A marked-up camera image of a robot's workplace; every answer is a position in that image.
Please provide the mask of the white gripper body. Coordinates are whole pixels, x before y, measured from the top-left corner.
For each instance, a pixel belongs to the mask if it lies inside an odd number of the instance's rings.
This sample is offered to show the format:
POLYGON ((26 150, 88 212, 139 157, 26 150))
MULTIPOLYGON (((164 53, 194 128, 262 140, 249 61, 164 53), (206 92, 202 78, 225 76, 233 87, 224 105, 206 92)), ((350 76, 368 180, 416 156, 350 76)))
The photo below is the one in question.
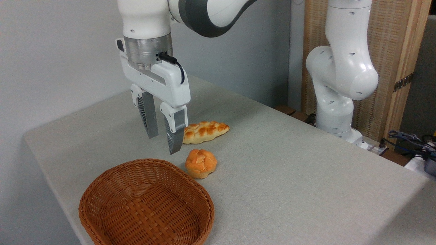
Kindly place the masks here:
POLYGON ((116 41, 124 74, 133 84, 173 108, 182 107, 190 102, 187 76, 184 76, 182 83, 181 70, 177 65, 160 61, 153 65, 138 66, 128 59, 124 40, 119 38, 116 41))

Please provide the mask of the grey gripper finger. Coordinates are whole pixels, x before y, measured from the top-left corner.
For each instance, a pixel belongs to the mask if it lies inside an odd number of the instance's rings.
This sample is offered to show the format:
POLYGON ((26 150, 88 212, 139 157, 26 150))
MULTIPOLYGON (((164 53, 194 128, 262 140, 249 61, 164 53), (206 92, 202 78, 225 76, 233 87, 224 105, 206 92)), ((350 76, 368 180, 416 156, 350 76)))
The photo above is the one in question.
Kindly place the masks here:
POLYGON ((135 84, 132 84, 130 89, 134 106, 140 112, 148 137, 156 137, 158 135, 158 125, 154 96, 135 84))
POLYGON ((162 102, 159 108, 165 117, 169 152, 174 154, 180 151, 183 144, 184 129, 188 126, 187 107, 184 105, 179 108, 173 108, 169 104, 162 102))

